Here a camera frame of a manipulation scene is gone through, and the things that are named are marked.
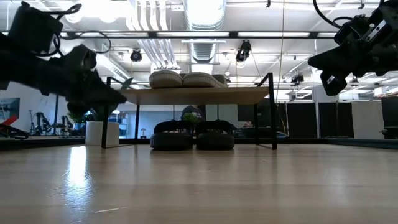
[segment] ceiling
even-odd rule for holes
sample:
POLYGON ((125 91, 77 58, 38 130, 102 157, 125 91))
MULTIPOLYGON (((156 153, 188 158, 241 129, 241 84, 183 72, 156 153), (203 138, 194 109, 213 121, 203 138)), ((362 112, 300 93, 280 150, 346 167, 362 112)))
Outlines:
MULTIPOLYGON (((203 16, 206 16, 206 2, 211 0, 203 0, 203 16)), ((103 30, 103 31, 128 31, 126 25, 126 17, 131 16, 129 1, 110 1, 110 0, 35 0, 26 1, 31 6, 37 7, 44 11, 57 11, 67 9, 72 4, 80 2, 83 4, 84 15, 80 22, 70 23, 66 19, 64 30, 103 30), (101 20, 104 15, 115 17, 112 23, 105 23, 101 20)), ((323 31, 336 32, 337 29, 322 21, 313 9, 312 0, 271 0, 270 8, 266 7, 266 1, 256 0, 227 0, 226 12, 224 15, 223 26, 221 30, 227 31, 323 31)), ((364 0, 365 8, 359 10, 359 0, 318 0, 320 8, 325 9, 323 13, 328 18, 338 16, 354 16, 357 14, 370 15, 378 1, 364 0)), ((150 21, 149 1, 147 3, 147 21, 150 21)), ((7 30, 12 24, 16 9, 19 7, 19 1, 0 0, 0 30, 7 30)), ((166 21, 169 30, 186 30, 183 1, 169 0, 166 1, 166 21)), ((133 49, 140 48, 137 39, 112 39, 111 51, 105 56, 112 61, 115 66, 126 72, 129 76, 134 77, 135 82, 148 82, 151 71, 151 61, 145 52, 141 51, 142 60, 140 62, 132 62, 130 54, 133 49)), ((224 74, 229 72, 231 81, 238 83, 259 82, 261 77, 266 73, 274 74, 275 82, 290 82, 290 77, 297 72, 302 73, 305 82, 320 82, 319 73, 313 73, 308 66, 306 60, 315 54, 322 53, 337 47, 331 39, 318 40, 280 40, 280 39, 252 39, 252 54, 246 60, 243 68, 237 68, 234 61, 236 49, 240 46, 241 39, 226 39, 225 44, 218 44, 217 54, 213 65, 213 74, 224 74)), ((178 65, 182 73, 190 71, 190 52, 188 44, 181 43, 181 39, 172 39, 172 48, 178 65)), ((74 41, 63 41, 62 50, 68 52, 73 46, 78 44, 86 44, 89 47, 100 49, 103 44, 107 43, 105 39, 85 39, 74 41)), ((99 63, 98 70, 101 76, 106 77, 114 75, 106 66, 99 63)), ((389 73, 387 77, 394 78, 397 74, 389 73)), ((369 76, 361 82, 378 82, 382 78, 369 76)), ((375 87, 368 86, 365 89, 373 89, 375 87)))

